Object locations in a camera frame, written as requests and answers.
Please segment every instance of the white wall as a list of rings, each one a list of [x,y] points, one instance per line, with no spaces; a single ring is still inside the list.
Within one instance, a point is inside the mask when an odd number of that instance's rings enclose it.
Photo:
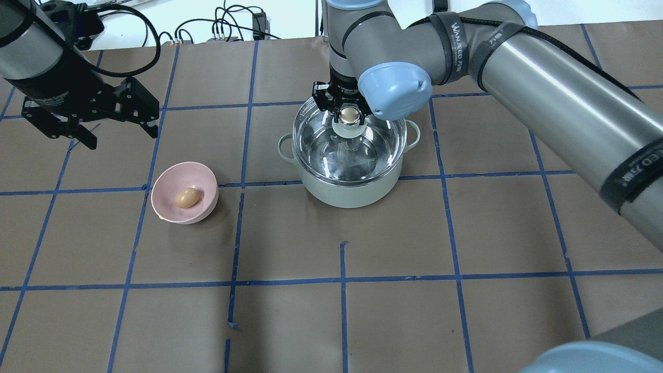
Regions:
[[[107,0],[88,0],[88,3]],[[174,29],[192,18],[213,18],[214,8],[222,0],[149,0],[132,3],[154,24],[158,32]],[[312,37],[315,34],[316,0],[227,0],[227,5],[258,5],[271,19],[271,33],[281,38]],[[472,9],[488,0],[450,0],[452,11]],[[540,25],[567,25],[574,23],[602,23],[663,19],[663,0],[528,0]],[[421,19],[432,10],[430,0],[389,0],[401,26]],[[234,13],[241,26],[250,27],[247,12]],[[106,18],[106,30],[94,42],[92,49],[129,48],[140,46],[145,37],[143,22],[130,15]],[[211,38],[211,23],[195,22],[185,26],[196,43]],[[251,40],[251,32],[243,32]],[[154,45],[150,36],[147,45]]]

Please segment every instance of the robotic arm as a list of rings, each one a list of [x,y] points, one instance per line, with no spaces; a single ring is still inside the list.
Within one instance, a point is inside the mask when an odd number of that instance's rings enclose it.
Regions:
[[[44,5],[33,0],[0,0],[0,76],[25,94],[21,115],[46,136],[76,138],[95,149],[97,137],[80,122],[111,118],[136,123],[156,138],[159,102],[131,75],[156,64],[158,43],[154,60],[130,73],[106,72],[90,64],[75,46],[84,45],[89,35],[103,30],[100,11],[125,8],[88,8],[58,0]],[[135,13],[156,38],[147,18]],[[88,32],[79,35],[81,29]],[[113,87],[99,72],[126,79]]]
[[[404,30],[384,0],[327,0],[326,17],[331,81],[313,89],[321,110],[400,119],[433,84],[470,75],[663,251],[663,115],[536,31],[523,0],[434,13]]]

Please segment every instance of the pink bowl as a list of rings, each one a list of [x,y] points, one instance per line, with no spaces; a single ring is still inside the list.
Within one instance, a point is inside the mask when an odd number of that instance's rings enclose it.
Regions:
[[[175,206],[175,196],[185,188],[200,191],[198,203],[189,208]],[[219,187],[212,171],[202,163],[183,162],[165,170],[154,183],[152,208],[160,218],[177,224],[192,224],[206,218],[219,200]]]

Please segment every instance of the pot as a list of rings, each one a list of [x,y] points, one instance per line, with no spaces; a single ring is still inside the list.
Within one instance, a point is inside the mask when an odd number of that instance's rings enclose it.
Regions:
[[[333,115],[309,99],[297,113],[292,133],[279,139],[278,154],[297,167],[306,189],[322,202],[341,208],[366,206],[394,187],[403,155],[417,145],[421,131],[413,121],[383,121],[373,115],[363,125],[359,132],[346,131],[360,133],[347,138]],[[408,126],[417,134],[411,144],[406,144]],[[293,158],[281,150],[289,139],[294,140]]]

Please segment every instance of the egg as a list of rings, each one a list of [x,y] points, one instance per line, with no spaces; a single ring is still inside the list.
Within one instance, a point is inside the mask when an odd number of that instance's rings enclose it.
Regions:
[[[175,196],[175,206],[179,208],[189,208],[200,199],[200,191],[196,188],[186,188]]]

